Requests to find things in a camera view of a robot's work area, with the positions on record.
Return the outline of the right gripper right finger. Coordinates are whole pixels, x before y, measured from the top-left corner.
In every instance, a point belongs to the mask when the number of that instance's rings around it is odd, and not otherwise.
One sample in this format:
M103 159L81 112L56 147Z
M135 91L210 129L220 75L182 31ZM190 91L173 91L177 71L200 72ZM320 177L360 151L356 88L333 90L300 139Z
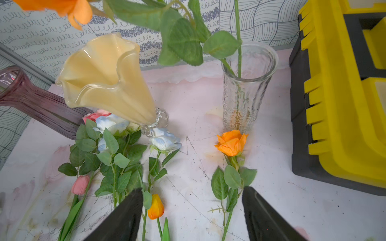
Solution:
M242 204L251 241L305 240L253 187L244 188Z

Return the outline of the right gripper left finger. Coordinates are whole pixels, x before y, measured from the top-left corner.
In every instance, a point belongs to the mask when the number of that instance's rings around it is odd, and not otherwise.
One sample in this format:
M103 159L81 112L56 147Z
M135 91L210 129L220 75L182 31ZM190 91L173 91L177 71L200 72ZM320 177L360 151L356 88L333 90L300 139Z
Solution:
M143 208L141 188L133 190L94 230L86 241L134 241L137 238Z

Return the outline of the blue white rose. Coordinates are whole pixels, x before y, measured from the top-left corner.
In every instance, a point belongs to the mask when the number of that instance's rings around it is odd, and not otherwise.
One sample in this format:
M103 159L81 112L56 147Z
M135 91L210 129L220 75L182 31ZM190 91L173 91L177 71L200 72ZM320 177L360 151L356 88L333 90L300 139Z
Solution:
M141 240L145 240L148 210L152 201L152 186L167 174L166 164L179 152L182 144L174 134L166 128L154 128L150 131L150 150L156 151L155 157L148 160L148 186L144 191L145 214L143 217L143 228Z
M112 194L114 206L129 193L128 184L146 146L137 145L141 131L126 130L129 121L114 114L93 113L84 118L70 148L70 163L79 176L99 171L103 179L96 196Z

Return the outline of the orange rose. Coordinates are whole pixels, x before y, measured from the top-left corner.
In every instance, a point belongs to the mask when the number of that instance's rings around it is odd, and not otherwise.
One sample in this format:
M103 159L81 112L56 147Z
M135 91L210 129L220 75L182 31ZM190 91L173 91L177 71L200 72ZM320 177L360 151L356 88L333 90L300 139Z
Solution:
M93 16L118 18L126 23L161 33L162 49L158 63L173 66L183 61L191 66L200 66L204 54L220 60L231 75L234 71L227 57L241 49L242 40L227 31L212 34L204 23L200 2L189 1L103 1L103 10L92 5L92 1L16 1L24 11L55 11L67 17L78 30L88 24Z
M257 175L256 169L244 167L244 147L248 135L239 130L232 130L217 136L216 149L226 160L224 169L217 167L212 175L211 188L214 196L221 202L220 212L223 213L224 241L230 227L233 210L244 188L252 184Z

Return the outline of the orange tulip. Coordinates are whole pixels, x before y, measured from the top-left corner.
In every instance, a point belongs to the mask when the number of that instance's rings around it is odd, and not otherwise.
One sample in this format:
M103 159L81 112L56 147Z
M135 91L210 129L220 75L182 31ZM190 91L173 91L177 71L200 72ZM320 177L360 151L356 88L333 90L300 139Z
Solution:
M159 235L162 241L171 241L168 218L164 220L164 226L161 228L160 218L164 214L164 205L159 195L152 195L152 201L150 209L148 210L148 217L151 220L157 221Z

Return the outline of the pink tulip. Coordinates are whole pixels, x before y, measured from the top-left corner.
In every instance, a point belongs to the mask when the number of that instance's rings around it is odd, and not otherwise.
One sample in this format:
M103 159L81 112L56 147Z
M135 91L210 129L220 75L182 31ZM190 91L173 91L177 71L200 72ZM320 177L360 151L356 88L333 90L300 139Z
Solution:
M89 176L79 176L72 186L71 192L74 194L74 199L71 205L70 212L62 226L59 234L59 241L69 241L71 232L79 217L81 208L84 204L86 194L89 189Z

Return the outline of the cream white rose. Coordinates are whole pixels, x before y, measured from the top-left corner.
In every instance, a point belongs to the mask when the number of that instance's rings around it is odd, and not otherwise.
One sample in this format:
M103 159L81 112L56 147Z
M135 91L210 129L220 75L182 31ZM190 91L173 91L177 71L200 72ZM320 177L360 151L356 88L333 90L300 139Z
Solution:
M141 126L139 124L130 122L129 125L126 127L126 130L131 132L131 133L134 133L134 132L140 131Z

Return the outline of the purple glass vase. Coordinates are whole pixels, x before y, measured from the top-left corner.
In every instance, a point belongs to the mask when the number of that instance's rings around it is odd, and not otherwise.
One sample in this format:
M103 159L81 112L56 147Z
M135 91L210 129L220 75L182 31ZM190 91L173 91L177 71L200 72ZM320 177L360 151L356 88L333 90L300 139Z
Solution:
M71 140L92 113L86 107L70 108L63 97L37 87L19 66L1 70L1 106L14 107Z

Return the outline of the clear glass vase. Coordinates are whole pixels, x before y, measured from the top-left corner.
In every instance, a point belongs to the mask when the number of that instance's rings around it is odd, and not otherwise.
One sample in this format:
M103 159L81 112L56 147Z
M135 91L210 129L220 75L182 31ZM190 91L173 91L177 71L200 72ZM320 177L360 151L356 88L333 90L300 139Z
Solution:
M279 63L270 46L248 42L228 56L223 68L223 125L247 134L253 127L268 84Z

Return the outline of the cream ruffled glass vase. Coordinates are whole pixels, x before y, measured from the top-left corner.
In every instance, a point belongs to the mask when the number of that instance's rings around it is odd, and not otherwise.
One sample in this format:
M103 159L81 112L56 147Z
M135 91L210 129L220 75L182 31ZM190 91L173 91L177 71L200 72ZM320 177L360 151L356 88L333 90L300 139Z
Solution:
M168 114L156 107L140 69L140 46L111 33L94 38L64 63L55 83L71 107L106 110L138 124L145 135L168 126Z

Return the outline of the yellow black toolbox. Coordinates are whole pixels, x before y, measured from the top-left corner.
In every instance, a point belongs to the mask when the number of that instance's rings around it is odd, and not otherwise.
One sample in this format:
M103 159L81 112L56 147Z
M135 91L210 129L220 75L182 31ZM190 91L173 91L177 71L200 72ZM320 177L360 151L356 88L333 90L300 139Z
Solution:
M386 194L386 4L308 1L291 69L292 171Z

